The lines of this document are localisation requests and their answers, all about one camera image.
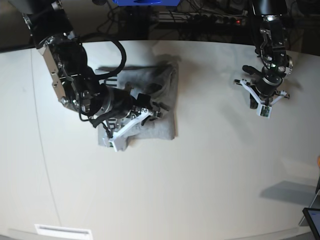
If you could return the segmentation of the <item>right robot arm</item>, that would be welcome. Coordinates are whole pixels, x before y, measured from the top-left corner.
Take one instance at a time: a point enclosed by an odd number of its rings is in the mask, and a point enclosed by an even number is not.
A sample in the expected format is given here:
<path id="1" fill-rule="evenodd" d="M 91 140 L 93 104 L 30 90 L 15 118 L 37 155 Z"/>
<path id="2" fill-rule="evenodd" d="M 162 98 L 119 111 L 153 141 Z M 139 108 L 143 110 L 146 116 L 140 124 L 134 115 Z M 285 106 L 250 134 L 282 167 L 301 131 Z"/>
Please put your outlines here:
<path id="1" fill-rule="evenodd" d="M 67 109 L 78 113 L 82 122 L 96 128 L 102 125 L 109 138 L 113 137 L 107 125 L 109 119 L 130 118 L 142 125 L 146 121 L 162 118 L 169 107 L 152 101 L 149 94 L 134 97 L 128 89 L 104 84 L 104 80 L 116 77 L 125 67 L 127 54 L 123 45 L 108 34 L 74 34 L 74 29 L 59 0 L 11 0 L 27 25 L 35 48 L 44 58 L 52 78 L 52 87 L 58 101 Z M 103 37 L 120 51 L 118 67 L 95 74 L 88 66 L 88 56 L 83 42 Z"/>

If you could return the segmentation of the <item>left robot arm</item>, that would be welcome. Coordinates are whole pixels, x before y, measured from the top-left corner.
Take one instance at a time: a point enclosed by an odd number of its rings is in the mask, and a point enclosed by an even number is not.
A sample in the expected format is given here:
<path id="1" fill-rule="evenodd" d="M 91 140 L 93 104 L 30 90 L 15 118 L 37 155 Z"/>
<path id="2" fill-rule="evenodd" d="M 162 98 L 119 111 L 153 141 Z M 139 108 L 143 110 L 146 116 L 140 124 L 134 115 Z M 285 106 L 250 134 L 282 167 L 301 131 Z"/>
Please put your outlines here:
<path id="1" fill-rule="evenodd" d="M 290 98 L 287 91 L 278 90 L 293 69 L 293 60 L 286 51 L 286 37 L 281 21 L 287 12 L 284 0 L 248 1 L 251 36 L 262 68 L 258 70 L 243 65 L 242 70 L 254 76 L 254 79 L 236 79 L 234 83 L 249 92 L 249 106 L 260 117 L 270 117 L 273 106 L 279 100 Z"/>

